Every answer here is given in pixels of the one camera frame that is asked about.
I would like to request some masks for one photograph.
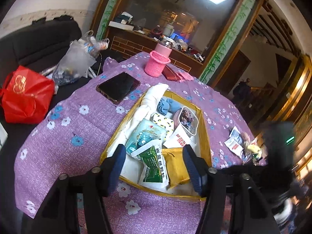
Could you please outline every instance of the red plastic bag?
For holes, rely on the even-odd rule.
[[[0,89],[1,105],[8,123],[40,123],[54,94],[54,82],[28,68],[19,66],[7,76]]]

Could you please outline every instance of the blue cloth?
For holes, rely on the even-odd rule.
[[[157,110],[162,115],[167,115],[168,112],[175,113],[181,108],[182,107],[179,102],[173,100],[172,98],[167,98],[167,100],[165,100],[163,97],[160,99],[157,106]]]

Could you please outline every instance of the red wallet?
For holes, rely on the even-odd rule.
[[[165,78],[169,81],[180,81],[180,77],[168,65],[164,67],[162,73],[165,76]]]

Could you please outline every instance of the screw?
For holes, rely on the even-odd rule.
[[[92,170],[91,170],[93,173],[99,173],[101,171],[101,168],[96,166],[96,167],[93,167]]]
[[[243,173],[241,176],[245,180],[249,180],[250,179],[250,176],[247,173]]]
[[[62,173],[60,176],[59,176],[59,179],[60,180],[64,180],[64,179],[67,179],[68,175],[66,173]]]
[[[217,173],[216,168],[213,168],[213,167],[210,167],[210,168],[208,169],[208,171],[209,171],[210,173],[212,173],[212,174]]]

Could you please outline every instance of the teal packet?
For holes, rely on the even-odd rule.
[[[148,119],[143,119],[137,128],[132,132],[126,143],[127,154],[131,155],[132,152],[147,144],[151,140],[161,139],[162,143],[166,133],[166,129],[149,121]]]

